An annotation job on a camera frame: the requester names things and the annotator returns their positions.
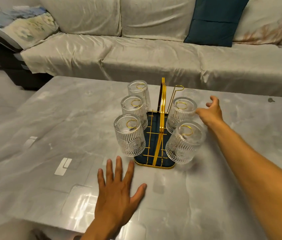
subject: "gray marble surface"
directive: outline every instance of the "gray marble surface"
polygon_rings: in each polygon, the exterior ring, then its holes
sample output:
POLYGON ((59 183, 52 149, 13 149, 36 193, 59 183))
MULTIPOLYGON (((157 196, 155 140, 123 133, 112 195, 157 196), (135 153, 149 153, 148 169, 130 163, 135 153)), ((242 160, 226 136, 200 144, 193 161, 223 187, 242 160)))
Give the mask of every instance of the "gray marble surface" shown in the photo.
MULTIPOLYGON (((156 109, 159 86, 149 90, 156 109)), ((227 124, 282 168, 282 98, 199 94, 202 107, 218 96, 227 124)), ((94 217, 98 168, 123 156, 113 121, 126 95, 127 83, 55 77, 0 124, 0 216, 84 232, 94 217), (63 176, 55 175, 63 158, 72 161, 63 176)), ((126 170, 129 158, 122 158, 126 170)), ((141 183, 146 196, 117 239, 266 239, 208 132, 188 165, 136 165, 132 194, 141 183)))

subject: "left hand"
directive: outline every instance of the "left hand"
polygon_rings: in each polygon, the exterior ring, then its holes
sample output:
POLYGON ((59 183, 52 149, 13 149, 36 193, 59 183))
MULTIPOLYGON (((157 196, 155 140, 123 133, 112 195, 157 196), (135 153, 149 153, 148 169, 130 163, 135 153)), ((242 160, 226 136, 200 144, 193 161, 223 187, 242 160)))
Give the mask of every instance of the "left hand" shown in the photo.
POLYGON ((122 159, 117 156, 115 175, 113 177, 112 161, 106 163, 106 183, 103 170, 98 171, 99 197, 95 206, 95 219, 106 218, 119 230, 129 222, 145 195, 147 184, 139 186, 134 196, 130 197, 131 181, 134 173, 134 162, 131 160, 122 180, 122 159))

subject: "right arm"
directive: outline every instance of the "right arm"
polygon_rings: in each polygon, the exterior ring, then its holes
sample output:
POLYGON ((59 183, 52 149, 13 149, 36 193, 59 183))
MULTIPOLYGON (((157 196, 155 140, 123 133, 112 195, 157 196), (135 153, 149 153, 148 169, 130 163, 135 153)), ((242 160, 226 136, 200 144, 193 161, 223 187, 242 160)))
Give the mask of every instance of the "right arm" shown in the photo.
POLYGON ((219 100, 211 96, 209 109, 197 109, 215 135, 228 165, 237 178, 267 236, 282 239, 282 169, 257 153, 222 119, 219 100))

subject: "dark teal pillow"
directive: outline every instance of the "dark teal pillow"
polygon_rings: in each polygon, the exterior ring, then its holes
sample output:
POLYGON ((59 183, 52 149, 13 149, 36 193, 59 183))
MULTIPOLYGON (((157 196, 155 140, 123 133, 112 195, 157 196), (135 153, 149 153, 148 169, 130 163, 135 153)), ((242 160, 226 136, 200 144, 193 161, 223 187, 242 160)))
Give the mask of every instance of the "dark teal pillow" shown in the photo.
POLYGON ((232 40, 249 0, 196 0, 184 43, 232 47, 232 40))

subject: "glass cup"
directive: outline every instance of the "glass cup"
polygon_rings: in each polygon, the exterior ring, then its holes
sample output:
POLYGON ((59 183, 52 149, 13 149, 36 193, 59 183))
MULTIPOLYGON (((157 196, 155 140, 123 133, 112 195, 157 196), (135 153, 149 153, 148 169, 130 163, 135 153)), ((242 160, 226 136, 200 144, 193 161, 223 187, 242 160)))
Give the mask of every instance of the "glass cup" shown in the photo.
POLYGON ((143 98, 138 95, 126 96, 121 101, 122 114, 135 114, 140 117, 142 129, 148 126, 148 118, 146 116, 145 104, 143 98))
POLYGON ((195 116, 196 109, 197 104, 192 99, 186 97, 175 98, 167 116, 167 131, 172 133, 178 122, 192 119, 195 116))
POLYGON ((167 156, 176 163, 190 162, 205 140, 203 128, 194 121, 179 122, 168 140, 165 150, 167 156))
POLYGON ((200 94, 195 89, 185 88, 184 91, 182 92, 182 96, 183 97, 188 97, 188 98, 192 99, 197 104, 201 101, 200 94))
POLYGON ((120 115, 114 121, 115 135, 126 156, 137 156, 145 149, 141 119, 136 115, 120 115))
POLYGON ((135 80, 128 84, 127 89, 129 90, 129 95, 138 95, 144 99, 145 110, 149 112, 151 109, 151 102, 148 84, 142 80, 135 80))

